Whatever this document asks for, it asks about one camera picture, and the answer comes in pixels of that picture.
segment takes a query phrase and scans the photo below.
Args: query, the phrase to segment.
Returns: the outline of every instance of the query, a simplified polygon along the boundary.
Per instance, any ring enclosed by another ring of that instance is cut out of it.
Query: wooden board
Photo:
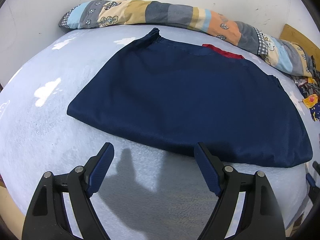
[[[313,55],[316,61],[316,68],[320,71],[320,49],[311,40],[288,24],[284,25],[280,39],[295,42],[299,44],[309,56]]]

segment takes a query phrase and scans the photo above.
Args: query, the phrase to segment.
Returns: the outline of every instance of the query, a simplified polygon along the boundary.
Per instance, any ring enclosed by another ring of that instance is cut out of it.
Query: patchwork blanket
[[[94,0],[76,6],[60,27],[97,28],[122,24],[161,24],[200,31],[259,55],[272,67],[295,76],[313,77],[313,63],[294,42],[271,37],[249,24],[188,5],[143,0]]]

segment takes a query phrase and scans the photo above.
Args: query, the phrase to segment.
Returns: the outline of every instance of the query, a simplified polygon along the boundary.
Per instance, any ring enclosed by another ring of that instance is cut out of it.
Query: light blue patch
[[[89,2],[85,2],[77,6],[69,15],[67,20],[67,25],[70,29],[80,29],[79,23],[81,15],[84,11],[84,9],[87,7]]]
[[[204,20],[204,23],[202,25],[201,30],[204,32],[207,32],[207,30],[209,28],[210,21],[211,21],[211,12],[208,9],[205,9],[204,11],[205,11],[205,20]]]
[[[291,74],[293,70],[292,63],[285,48],[276,39],[272,39],[273,44],[277,47],[279,53],[278,64],[274,68],[281,70],[285,73]]]

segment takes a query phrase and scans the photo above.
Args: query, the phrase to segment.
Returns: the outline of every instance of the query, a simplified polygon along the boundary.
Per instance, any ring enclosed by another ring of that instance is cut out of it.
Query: black and white checkered patch
[[[61,21],[61,26],[62,26],[62,27],[65,27],[65,28],[69,28],[69,29],[70,29],[70,27],[69,27],[68,24],[67,24],[67,21],[68,21],[68,18],[69,18],[69,16],[70,16],[71,12],[72,12],[74,9],[75,9],[75,8],[71,9],[70,11],[68,11],[68,12],[66,13],[66,15],[63,17],[63,19],[62,19],[62,21]]]
[[[258,39],[259,39],[259,48],[258,48],[258,55],[268,54],[268,46],[266,41],[263,39],[263,34],[257,28],[254,28],[257,32]]]

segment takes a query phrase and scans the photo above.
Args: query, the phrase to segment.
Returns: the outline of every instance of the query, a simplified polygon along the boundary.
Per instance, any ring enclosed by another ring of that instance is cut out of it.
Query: silver screw
[[[45,172],[45,173],[43,174],[43,176],[44,176],[45,178],[48,178],[48,177],[51,176],[51,172],[50,172],[50,171],[47,171],[47,172]]]
[[[233,168],[232,168],[231,166],[225,166],[225,167],[224,167],[224,170],[225,170],[226,172],[233,172]]]
[[[264,174],[263,171],[258,171],[258,172],[257,172],[257,175],[258,175],[259,177],[264,177],[265,174]]]
[[[82,166],[78,166],[78,167],[75,168],[75,172],[79,173],[81,171],[83,171],[83,167]]]

